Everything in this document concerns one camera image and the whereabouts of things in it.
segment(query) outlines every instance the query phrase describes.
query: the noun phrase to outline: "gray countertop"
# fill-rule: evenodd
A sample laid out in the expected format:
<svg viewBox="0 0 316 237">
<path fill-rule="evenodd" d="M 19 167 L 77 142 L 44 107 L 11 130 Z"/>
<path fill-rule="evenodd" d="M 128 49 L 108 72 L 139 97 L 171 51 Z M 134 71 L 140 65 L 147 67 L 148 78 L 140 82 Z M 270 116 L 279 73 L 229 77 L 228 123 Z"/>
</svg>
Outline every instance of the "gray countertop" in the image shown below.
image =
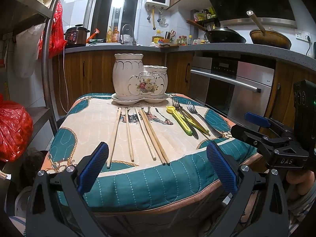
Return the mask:
<svg viewBox="0 0 316 237">
<path fill-rule="evenodd" d="M 188 45 L 172 48 L 156 48 L 148 46 L 131 46 L 131 45 L 92 45 L 85 47 L 69 48 L 65 53 L 97 50 L 132 50 L 132 51 L 156 51 L 156 52 L 181 52 L 181 51 L 212 51 L 212 52 L 234 52 L 239 54 L 257 55 L 259 57 L 276 59 L 292 64 L 301 65 L 316 71 L 316 60 L 291 50 L 252 44 L 252 43 L 208 43 L 198 45 Z"/>
</svg>

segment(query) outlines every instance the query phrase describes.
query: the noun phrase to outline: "rice cooker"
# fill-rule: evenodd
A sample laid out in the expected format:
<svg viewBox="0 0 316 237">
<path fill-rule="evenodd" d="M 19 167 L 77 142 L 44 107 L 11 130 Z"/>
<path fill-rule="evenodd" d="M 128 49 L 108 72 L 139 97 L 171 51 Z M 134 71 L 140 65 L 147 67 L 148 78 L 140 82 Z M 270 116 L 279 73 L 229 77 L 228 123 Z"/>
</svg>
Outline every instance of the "rice cooker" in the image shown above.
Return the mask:
<svg viewBox="0 0 316 237">
<path fill-rule="evenodd" d="M 87 33 L 89 32 L 90 30 L 83 27 L 83 24 L 68 28 L 65 33 L 65 40 L 67 41 L 65 48 L 86 46 Z"/>
</svg>

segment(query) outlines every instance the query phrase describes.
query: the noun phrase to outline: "metal bolt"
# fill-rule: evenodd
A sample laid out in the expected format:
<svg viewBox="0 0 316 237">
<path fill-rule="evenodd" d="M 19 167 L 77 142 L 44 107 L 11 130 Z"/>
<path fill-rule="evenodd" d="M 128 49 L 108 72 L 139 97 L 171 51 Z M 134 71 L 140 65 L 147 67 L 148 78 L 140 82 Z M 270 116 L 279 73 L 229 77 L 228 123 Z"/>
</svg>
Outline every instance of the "metal bolt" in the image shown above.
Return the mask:
<svg viewBox="0 0 316 237">
<path fill-rule="evenodd" d="M 37 172 L 37 175 L 38 175 L 38 176 L 42 176 L 42 175 L 44 175 L 44 174 L 45 174 L 45 170 L 40 170 L 40 171 Z"/>
<path fill-rule="evenodd" d="M 277 175 L 278 171 L 276 169 L 271 169 L 271 173 L 274 174 L 274 175 Z"/>
<path fill-rule="evenodd" d="M 245 172 L 249 171 L 249 167 L 247 165 L 241 165 L 240 168 L 241 168 L 242 171 L 245 171 Z"/>
<path fill-rule="evenodd" d="M 66 168 L 66 171 L 67 171 L 68 173 L 73 172 L 74 170 L 75 170 L 75 167 L 74 167 L 74 166 L 68 166 L 68 167 Z"/>
</svg>

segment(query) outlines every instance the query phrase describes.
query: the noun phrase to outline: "textured blue pad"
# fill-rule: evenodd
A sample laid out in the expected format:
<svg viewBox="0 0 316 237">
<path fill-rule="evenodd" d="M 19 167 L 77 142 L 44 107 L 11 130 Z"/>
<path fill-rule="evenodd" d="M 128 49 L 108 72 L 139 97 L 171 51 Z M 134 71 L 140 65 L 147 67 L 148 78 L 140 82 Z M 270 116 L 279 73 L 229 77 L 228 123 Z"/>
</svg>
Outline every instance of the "textured blue pad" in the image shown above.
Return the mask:
<svg viewBox="0 0 316 237">
<path fill-rule="evenodd" d="M 91 188 L 96 181 L 99 173 L 101 172 L 101 169 L 104 166 L 108 156 L 109 147 L 106 143 L 104 143 L 96 151 L 92 159 L 79 175 L 79 184 L 77 190 L 80 195 L 91 191 Z"/>
<path fill-rule="evenodd" d="M 257 126 L 264 127 L 264 128 L 268 128 L 271 126 L 271 124 L 269 123 L 269 120 L 267 120 L 264 117 L 253 114 L 251 112 L 247 112 L 245 114 L 245 120 L 247 120 L 248 122 L 253 123 Z"/>
<path fill-rule="evenodd" d="M 225 160 L 224 153 L 219 149 L 213 142 L 209 143 L 206 148 L 207 158 L 222 182 L 224 189 L 235 194 L 238 191 L 237 176 Z"/>
</svg>

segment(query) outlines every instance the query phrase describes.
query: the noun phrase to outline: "fork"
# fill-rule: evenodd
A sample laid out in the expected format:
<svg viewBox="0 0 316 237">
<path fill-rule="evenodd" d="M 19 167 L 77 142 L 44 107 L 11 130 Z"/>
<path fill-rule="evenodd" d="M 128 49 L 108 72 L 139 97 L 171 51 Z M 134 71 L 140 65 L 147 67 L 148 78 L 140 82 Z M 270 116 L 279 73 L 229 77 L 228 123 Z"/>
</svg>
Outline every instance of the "fork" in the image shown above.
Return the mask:
<svg viewBox="0 0 316 237">
<path fill-rule="evenodd" d="M 206 119 L 204 117 L 202 117 L 196 110 L 195 106 L 190 102 L 190 101 L 187 101 L 186 102 L 186 105 L 187 105 L 187 108 L 189 110 L 189 112 L 191 114 L 196 114 L 200 117 L 200 119 L 202 119 L 204 121 L 204 123 L 207 125 L 207 127 L 209 128 L 209 130 L 211 131 L 211 133 L 217 137 L 217 138 L 222 138 L 223 137 L 223 134 L 221 134 L 220 132 L 218 132 L 214 127 L 211 126 L 210 123 L 208 123 L 206 121 Z"/>
<path fill-rule="evenodd" d="M 182 114 L 183 120 L 185 121 L 185 123 L 188 125 L 188 127 L 192 131 L 192 135 L 194 136 L 195 139 L 198 140 L 198 133 L 194 129 L 194 127 L 189 123 L 188 119 L 185 117 L 184 112 L 183 112 L 183 108 L 180 106 L 180 103 L 179 103 L 178 99 L 173 98 L 171 100 L 172 100 L 172 106 L 174 106 L 176 108 L 176 110 L 178 110 Z"/>
</svg>

